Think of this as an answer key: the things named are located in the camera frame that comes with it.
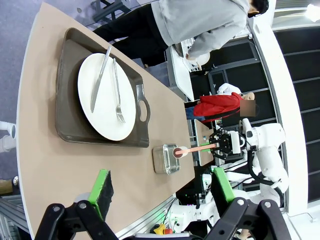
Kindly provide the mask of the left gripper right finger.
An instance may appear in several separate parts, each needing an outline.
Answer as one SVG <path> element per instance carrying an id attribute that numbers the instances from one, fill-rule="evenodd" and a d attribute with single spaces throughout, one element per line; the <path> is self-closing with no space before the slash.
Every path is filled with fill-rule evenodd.
<path id="1" fill-rule="evenodd" d="M 278 204 L 271 199 L 255 204 L 249 199 L 235 197 L 220 167 L 213 170 L 210 191 L 220 219 L 207 234 L 208 240 L 231 240 L 238 229 L 249 230 L 255 240 L 291 239 Z"/>

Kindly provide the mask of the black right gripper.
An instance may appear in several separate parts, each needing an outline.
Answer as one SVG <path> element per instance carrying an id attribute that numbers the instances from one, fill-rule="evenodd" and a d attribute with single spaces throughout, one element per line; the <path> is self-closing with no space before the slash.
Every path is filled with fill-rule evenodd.
<path id="1" fill-rule="evenodd" d="M 219 147 L 211 148 L 211 153 L 215 158 L 225 160 L 232 153 L 231 134 L 224 131 L 216 131 L 209 136 L 210 144 L 219 144 Z"/>

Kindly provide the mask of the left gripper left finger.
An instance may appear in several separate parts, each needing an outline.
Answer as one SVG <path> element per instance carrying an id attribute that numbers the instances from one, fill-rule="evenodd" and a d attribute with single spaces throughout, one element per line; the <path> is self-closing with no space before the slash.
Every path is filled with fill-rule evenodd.
<path id="1" fill-rule="evenodd" d="M 87 197 L 69 207 L 50 204 L 42 217 L 36 240 L 73 240 L 76 233 L 86 232 L 92 240 L 116 240 L 106 224 L 114 189 L 111 172 L 101 169 Z"/>

